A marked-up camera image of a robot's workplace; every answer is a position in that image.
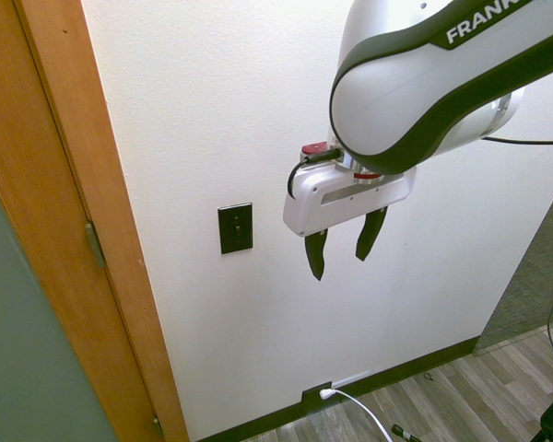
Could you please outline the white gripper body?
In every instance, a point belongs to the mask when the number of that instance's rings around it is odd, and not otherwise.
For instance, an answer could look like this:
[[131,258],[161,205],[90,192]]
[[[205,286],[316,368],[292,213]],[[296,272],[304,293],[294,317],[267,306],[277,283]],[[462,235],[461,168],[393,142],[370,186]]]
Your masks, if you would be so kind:
[[417,170],[363,184],[354,173],[335,164],[310,166],[298,172],[286,197],[283,220],[300,237],[347,222],[404,200],[412,191]]

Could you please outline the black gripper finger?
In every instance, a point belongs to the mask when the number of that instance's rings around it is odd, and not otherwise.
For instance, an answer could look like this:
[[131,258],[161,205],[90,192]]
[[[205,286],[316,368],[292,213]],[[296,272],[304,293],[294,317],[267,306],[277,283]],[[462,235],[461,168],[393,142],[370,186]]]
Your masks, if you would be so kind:
[[375,210],[365,215],[363,229],[360,232],[356,247],[356,257],[365,261],[369,256],[371,249],[379,236],[388,207]]
[[307,236],[304,239],[306,256],[312,275],[321,281],[324,275],[324,246],[327,239],[327,230],[322,230]]

